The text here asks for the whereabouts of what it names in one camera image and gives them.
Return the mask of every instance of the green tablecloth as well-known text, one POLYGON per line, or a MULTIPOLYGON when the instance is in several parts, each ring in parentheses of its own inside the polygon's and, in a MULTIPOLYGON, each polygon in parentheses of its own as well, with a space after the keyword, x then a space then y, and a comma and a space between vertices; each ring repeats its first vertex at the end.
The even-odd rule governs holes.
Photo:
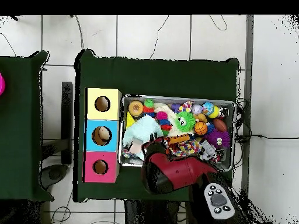
POLYGON ((0 57, 0 199, 53 200, 39 184, 41 161, 40 69, 48 53, 0 57))
POLYGON ((97 58, 92 50, 82 50, 75 61, 75 149, 74 199, 151 199, 188 201, 188 189, 164 195, 150 195, 141 183, 140 167, 121 167, 114 184, 83 183, 84 89, 118 89, 122 94, 236 100, 239 62, 164 61, 127 58, 97 58))

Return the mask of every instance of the toy bin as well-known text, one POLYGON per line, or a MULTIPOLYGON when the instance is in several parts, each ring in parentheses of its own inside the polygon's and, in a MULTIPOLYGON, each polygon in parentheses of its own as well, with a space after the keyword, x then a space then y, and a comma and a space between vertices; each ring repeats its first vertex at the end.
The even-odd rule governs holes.
MULTIPOLYGON (((161 96, 130 96, 124 95, 121 99, 123 114, 120 115, 120 137, 123 139, 124 132, 126 130, 126 117, 128 111, 128 105, 134 100, 144 102, 146 99, 152 99, 154 103, 164 103, 164 104, 183 104, 187 101, 193 101, 193 104, 203 104, 205 102, 211 102, 216 106, 224 106, 229 109, 229 115, 223 121, 226 123, 228 128, 228 133, 230 134, 230 148, 223 148, 224 156, 221 163, 217 163, 218 169, 228 172, 233 168, 234 165, 234 149, 235 149, 235 121, 236 121, 236 104, 233 101, 223 101, 223 100, 206 100, 206 99, 187 99, 187 98, 176 98, 176 97, 161 97, 161 96)), ((121 155, 124 149, 122 142, 119 142, 119 154, 118 160, 122 166, 142 166, 142 161, 135 158, 125 158, 121 155)))

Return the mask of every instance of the pink object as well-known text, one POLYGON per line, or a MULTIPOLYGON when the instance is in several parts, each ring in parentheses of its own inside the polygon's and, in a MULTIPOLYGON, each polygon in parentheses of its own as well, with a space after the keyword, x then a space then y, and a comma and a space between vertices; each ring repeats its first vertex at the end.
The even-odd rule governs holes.
POLYGON ((119 172, 117 166, 117 152, 86 151, 85 182, 114 183, 119 172), (97 160, 104 160, 108 164, 105 174, 97 174, 93 170, 97 160))
POLYGON ((1 73, 0 73, 0 95, 3 94, 5 89, 5 82, 4 82, 4 78, 2 77, 1 73))
POLYGON ((157 112, 157 120, 167 120, 167 113, 164 111, 157 112))

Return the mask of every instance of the yellow ball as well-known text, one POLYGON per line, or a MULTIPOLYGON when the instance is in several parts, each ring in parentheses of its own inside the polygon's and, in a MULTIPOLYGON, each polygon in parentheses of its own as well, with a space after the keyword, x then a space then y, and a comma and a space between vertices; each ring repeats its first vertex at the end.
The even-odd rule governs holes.
POLYGON ((212 114, 208 115, 209 118, 217 118, 219 115, 219 108, 217 106, 213 107, 213 112, 212 114))

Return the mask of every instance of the green fuzzy toy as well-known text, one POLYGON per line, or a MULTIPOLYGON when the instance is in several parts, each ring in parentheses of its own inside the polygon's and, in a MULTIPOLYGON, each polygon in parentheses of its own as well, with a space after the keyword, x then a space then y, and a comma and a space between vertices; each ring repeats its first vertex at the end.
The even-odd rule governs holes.
POLYGON ((180 131, 188 132, 194 128, 196 120, 192 113, 181 111, 180 113, 176 114, 175 123, 180 131))
POLYGON ((152 100, 150 100, 150 99, 146 99, 146 100, 144 101, 144 105, 145 105, 146 107, 148 107, 148 108, 153 108, 153 107, 154 107, 154 102, 153 102, 152 100))

